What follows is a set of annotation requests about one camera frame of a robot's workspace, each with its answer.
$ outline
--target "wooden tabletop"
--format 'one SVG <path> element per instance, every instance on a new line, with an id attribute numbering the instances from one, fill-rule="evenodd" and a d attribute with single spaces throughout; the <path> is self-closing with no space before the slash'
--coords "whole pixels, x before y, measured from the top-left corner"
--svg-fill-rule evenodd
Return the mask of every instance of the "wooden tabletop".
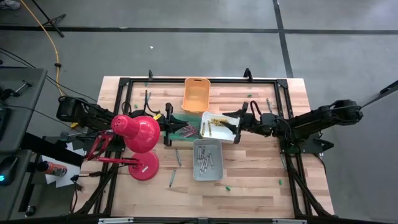
<path id="1" fill-rule="evenodd" d="M 120 77 L 104 77 L 98 104 L 113 110 Z M 295 116 L 310 111 L 304 80 L 288 79 L 290 98 Z M 164 112 L 170 102 L 174 113 L 184 113 L 181 108 L 183 83 L 135 83 L 132 88 L 131 105 L 144 106 L 145 90 L 151 92 L 149 104 L 153 110 Z M 221 114 L 236 111 L 244 101 L 256 100 L 263 113 L 269 112 L 266 98 L 276 111 L 274 87 L 270 84 L 211 84 L 209 112 Z M 293 218 L 287 171 L 279 156 L 279 142 L 273 137 L 242 132 L 238 145 L 224 144 L 224 177 L 220 181 L 198 182 L 193 179 L 192 143 L 173 142 L 165 147 L 161 138 L 152 150 L 160 160 L 157 175 L 148 181 L 133 179 L 127 167 L 119 170 L 113 200 L 112 216 L 129 217 L 217 217 L 217 218 Z M 178 166 L 175 149 L 179 150 L 182 166 Z M 126 149 L 123 157 L 133 152 Z M 303 164 L 308 188 L 325 210 L 333 213 L 325 171 L 321 162 L 311 154 L 303 154 Z M 81 173 L 101 170 L 102 163 L 84 162 Z M 176 175 L 171 188 L 172 171 Z M 83 192 L 78 193 L 78 210 L 98 185 L 99 178 L 81 178 Z M 300 208 L 304 212 L 301 190 L 298 190 Z M 106 203 L 108 189 L 103 197 Z"/>

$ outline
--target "lamp base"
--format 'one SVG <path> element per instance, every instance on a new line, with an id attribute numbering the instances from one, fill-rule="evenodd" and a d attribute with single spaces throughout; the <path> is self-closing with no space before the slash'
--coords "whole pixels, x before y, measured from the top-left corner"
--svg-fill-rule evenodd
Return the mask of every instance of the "lamp base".
<path id="1" fill-rule="evenodd" d="M 132 158 L 139 161 L 138 166 L 129 166 L 130 175 L 136 180 L 150 180 L 159 170 L 159 159 L 153 152 L 135 153 Z"/>

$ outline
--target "lamp shade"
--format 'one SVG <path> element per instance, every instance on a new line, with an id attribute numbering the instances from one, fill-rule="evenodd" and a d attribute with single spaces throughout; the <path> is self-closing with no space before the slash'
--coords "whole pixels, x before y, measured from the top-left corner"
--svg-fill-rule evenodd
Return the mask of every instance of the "lamp shade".
<path id="1" fill-rule="evenodd" d="M 136 153 L 149 152 L 160 138 L 159 124 L 150 116 L 130 118 L 120 114 L 113 118 L 111 128 L 114 133 L 122 136 L 126 146 Z"/>

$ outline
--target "gray plastic tray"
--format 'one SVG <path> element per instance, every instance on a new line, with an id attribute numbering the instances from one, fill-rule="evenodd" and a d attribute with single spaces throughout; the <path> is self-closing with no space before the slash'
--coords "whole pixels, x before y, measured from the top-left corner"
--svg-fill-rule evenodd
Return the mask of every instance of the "gray plastic tray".
<path id="1" fill-rule="evenodd" d="M 207 163 L 207 170 L 200 175 L 201 164 L 198 163 L 199 146 L 205 147 L 205 157 L 211 153 L 213 168 L 210 160 Z M 218 139 L 197 139 L 193 142 L 193 178 L 197 181 L 221 180 L 223 172 L 223 152 L 221 141 Z"/>

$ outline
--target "white paper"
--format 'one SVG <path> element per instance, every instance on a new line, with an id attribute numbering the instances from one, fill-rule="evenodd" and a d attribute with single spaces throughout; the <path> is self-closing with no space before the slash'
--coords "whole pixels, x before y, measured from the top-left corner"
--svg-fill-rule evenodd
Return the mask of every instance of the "white paper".
<path id="1" fill-rule="evenodd" d="M 84 155 L 85 151 L 83 149 L 78 149 L 78 150 L 73 150 L 73 145 L 72 143 L 67 143 L 67 149 L 69 151 L 72 151 L 74 153 L 77 153 L 79 155 Z M 57 161 L 53 158 L 47 157 L 47 156 L 42 156 L 43 161 L 47 161 L 47 162 L 53 162 L 56 164 L 60 164 L 63 166 L 66 166 L 68 168 L 67 173 L 63 176 L 63 177 L 57 177 L 54 175 L 45 175 L 45 179 L 47 181 L 47 184 L 51 184 L 52 182 L 56 181 L 55 186 L 58 187 L 63 187 L 66 185 L 71 185 L 73 184 L 73 182 L 70 180 L 71 177 L 73 177 L 76 174 L 80 174 L 80 167 L 78 166 L 74 166 L 71 164 L 67 164 L 65 162 L 60 162 Z"/>

